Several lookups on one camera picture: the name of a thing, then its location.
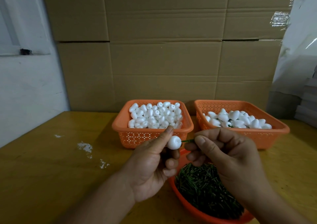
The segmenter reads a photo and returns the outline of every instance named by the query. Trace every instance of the wooden table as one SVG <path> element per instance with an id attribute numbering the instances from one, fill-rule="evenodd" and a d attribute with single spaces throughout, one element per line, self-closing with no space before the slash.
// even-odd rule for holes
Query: wooden table
<path id="1" fill-rule="evenodd" d="M 50 223 L 119 170 L 132 150 L 122 147 L 111 129 L 115 117 L 64 112 L 2 147 L 0 223 Z M 284 122 L 291 134 L 260 152 L 264 168 L 274 189 L 316 221 L 317 130 L 299 121 Z M 80 143 L 90 144 L 91 153 L 79 149 Z M 166 183 L 153 198 L 135 205 L 122 223 L 199 222 Z"/>

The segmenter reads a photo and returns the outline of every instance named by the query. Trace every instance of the orange plastic basket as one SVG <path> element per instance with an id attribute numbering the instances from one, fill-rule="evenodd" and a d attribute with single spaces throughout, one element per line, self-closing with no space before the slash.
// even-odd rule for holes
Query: orange plastic basket
<path id="1" fill-rule="evenodd" d="M 180 158 L 178 160 L 179 164 L 178 164 L 178 167 L 177 167 L 177 174 L 179 173 L 181 168 L 183 168 L 185 165 L 187 165 L 190 162 L 186 158 L 188 153 L 189 153 L 189 151 L 187 151 L 185 149 L 180 150 Z M 182 203 L 182 205 L 191 214 L 193 214 L 195 217 L 199 218 L 202 221 L 205 221 L 205 222 L 208 222 L 208 223 L 213 223 L 213 224 L 244 224 L 244 223 L 250 222 L 254 218 L 253 215 L 247 210 L 244 210 L 244 213 L 242 214 L 242 216 L 239 219 L 237 219 L 237 220 L 224 220 L 224 219 L 219 219 L 219 218 L 216 218 L 216 217 L 213 217 L 213 216 L 209 216 L 209 215 L 201 212 L 200 210 L 198 210 L 194 206 L 192 206 L 182 196 L 182 194 L 180 194 L 180 192 L 178 191 L 178 189 L 176 188 L 176 185 L 175 185 L 175 176 L 170 177 L 168 179 L 168 182 L 169 182 L 170 186 L 172 187 L 173 191 L 175 192 L 176 196 L 178 197 L 178 199 Z"/>
<path id="2" fill-rule="evenodd" d="M 227 112 L 230 110 L 245 111 L 249 115 L 254 115 L 254 117 L 256 117 L 257 119 L 265 119 L 266 123 L 272 125 L 272 129 L 230 128 L 231 130 L 234 130 L 251 138 L 256 143 L 258 149 L 270 148 L 274 144 L 276 138 L 279 137 L 279 135 L 289 133 L 289 127 L 287 125 L 248 102 L 226 100 L 196 100 L 195 108 L 197 120 L 202 130 L 216 128 L 216 126 L 213 126 L 206 120 L 203 113 L 207 114 L 209 111 L 219 113 L 222 108 L 224 108 Z"/>
<path id="3" fill-rule="evenodd" d="M 158 102 L 166 101 L 169 101 L 172 104 L 175 104 L 176 102 L 180 103 L 180 109 L 182 110 L 183 115 L 183 126 L 181 129 L 175 129 L 174 135 L 177 135 L 182 141 L 186 140 L 187 134 L 194 129 L 194 124 L 183 102 L 176 100 L 131 100 L 124 105 L 117 118 L 112 123 L 113 130 L 119 132 L 121 143 L 125 148 L 136 148 L 142 142 L 154 139 L 164 132 L 164 129 L 128 128 L 128 122 L 132 119 L 129 113 L 129 108 L 133 105 L 133 103 L 137 103 L 140 107 L 143 104 L 146 105 L 151 103 L 152 105 L 156 105 Z"/>

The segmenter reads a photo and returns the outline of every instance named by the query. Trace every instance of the right hand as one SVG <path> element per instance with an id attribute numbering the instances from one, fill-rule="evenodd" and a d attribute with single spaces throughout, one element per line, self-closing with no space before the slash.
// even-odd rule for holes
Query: right hand
<path id="1" fill-rule="evenodd" d="M 271 192 L 255 143 L 226 128 L 203 130 L 195 134 L 196 143 L 186 143 L 187 159 L 201 166 L 207 158 L 217 167 L 227 190 L 244 206 L 259 195 Z"/>

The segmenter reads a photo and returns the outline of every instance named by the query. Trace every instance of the orange bowl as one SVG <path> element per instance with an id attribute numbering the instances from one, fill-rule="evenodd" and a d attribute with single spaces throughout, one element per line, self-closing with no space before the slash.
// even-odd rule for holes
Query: orange bowl
<path id="1" fill-rule="evenodd" d="M 180 151 L 180 159 L 178 160 L 179 165 L 177 167 L 177 174 L 179 173 L 181 168 L 183 168 L 185 165 L 187 165 L 190 162 L 186 158 L 186 155 L 188 153 L 189 153 L 189 151 L 187 151 L 185 149 Z M 186 201 L 186 199 L 182 196 L 182 194 L 180 194 L 180 192 L 177 190 L 176 185 L 175 185 L 175 176 L 170 177 L 168 179 L 168 182 L 171 185 L 176 196 L 178 197 L 178 199 L 182 203 L 182 205 L 191 214 L 193 214 L 195 217 L 199 218 L 202 221 L 213 223 L 213 224 L 244 224 L 244 223 L 250 222 L 254 218 L 254 216 L 247 210 L 245 210 L 244 213 L 242 214 L 242 216 L 237 220 L 225 220 L 225 219 L 219 219 L 219 218 L 209 216 L 209 215 L 201 212 L 200 210 L 198 210 L 194 206 L 192 206 L 188 201 Z"/>

